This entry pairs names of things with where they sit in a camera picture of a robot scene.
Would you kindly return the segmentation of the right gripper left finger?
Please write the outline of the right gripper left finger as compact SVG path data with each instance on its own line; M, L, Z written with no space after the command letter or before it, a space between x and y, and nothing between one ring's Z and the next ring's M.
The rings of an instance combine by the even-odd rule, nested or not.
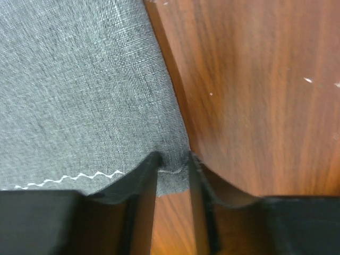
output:
M150 254L160 152L151 152L131 172L91 194L90 199L112 208L125 206L117 254Z

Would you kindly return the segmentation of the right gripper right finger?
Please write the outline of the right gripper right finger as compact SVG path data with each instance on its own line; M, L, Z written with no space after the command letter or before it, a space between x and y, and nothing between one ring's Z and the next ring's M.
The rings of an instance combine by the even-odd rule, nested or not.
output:
M198 254L262 254L262 199L207 169L190 152L189 186Z

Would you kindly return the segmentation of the grey cloth napkin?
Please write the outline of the grey cloth napkin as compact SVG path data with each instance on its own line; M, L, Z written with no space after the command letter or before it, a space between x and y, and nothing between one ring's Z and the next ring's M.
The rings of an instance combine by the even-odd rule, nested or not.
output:
M1 1L1 189L97 192L158 151L159 196L189 143L142 1Z

